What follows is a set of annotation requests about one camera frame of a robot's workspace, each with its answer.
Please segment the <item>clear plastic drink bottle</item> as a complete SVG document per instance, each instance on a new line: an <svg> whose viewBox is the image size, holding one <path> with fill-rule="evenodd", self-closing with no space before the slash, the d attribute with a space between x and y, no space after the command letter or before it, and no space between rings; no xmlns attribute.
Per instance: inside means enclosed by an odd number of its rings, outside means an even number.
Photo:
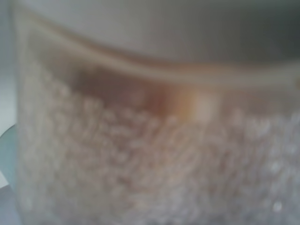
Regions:
<svg viewBox="0 0 300 225"><path fill-rule="evenodd" d="M14 0L25 225L297 225L297 0Z"/></svg>

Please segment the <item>teal plastic cup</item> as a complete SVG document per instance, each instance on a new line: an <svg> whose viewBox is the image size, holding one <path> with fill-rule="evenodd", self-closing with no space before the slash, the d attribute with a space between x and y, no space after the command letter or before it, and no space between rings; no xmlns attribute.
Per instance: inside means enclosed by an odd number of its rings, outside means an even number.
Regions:
<svg viewBox="0 0 300 225"><path fill-rule="evenodd" d="M15 190L17 131L15 125L0 137L0 170L9 186Z"/></svg>

